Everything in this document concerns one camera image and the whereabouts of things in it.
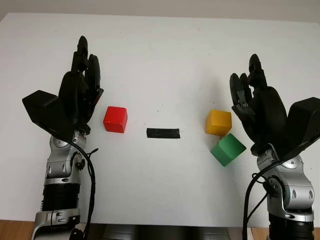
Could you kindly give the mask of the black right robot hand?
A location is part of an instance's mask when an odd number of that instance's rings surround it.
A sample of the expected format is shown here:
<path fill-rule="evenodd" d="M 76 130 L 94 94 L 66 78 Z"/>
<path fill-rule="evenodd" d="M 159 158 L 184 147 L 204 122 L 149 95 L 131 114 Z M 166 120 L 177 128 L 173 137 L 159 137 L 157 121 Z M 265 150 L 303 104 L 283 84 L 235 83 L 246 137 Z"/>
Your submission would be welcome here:
<path fill-rule="evenodd" d="M 267 84 L 257 54 L 250 57 L 248 69 L 249 75 L 233 73 L 229 86 L 232 110 L 253 141 L 251 153 L 258 156 L 267 144 L 274 148 L 283 144 L 287 113 L 276 89 Z"/>

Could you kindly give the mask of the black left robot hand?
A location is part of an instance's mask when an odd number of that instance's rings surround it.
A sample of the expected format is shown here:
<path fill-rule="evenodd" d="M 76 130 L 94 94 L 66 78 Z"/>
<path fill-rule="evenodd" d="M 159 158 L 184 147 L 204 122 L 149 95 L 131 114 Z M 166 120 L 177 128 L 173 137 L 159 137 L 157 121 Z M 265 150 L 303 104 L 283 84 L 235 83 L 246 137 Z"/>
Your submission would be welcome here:
<path fill-rule="evenodd" d="M 71 70 L 63 76 L 58 97 L 72 126 L 84 135 L 90 134 L 88 122 L 104 92 L 100 80 L 99 59 L 88 54 L 88 41 L 82 35 L 73 53 Z"/>

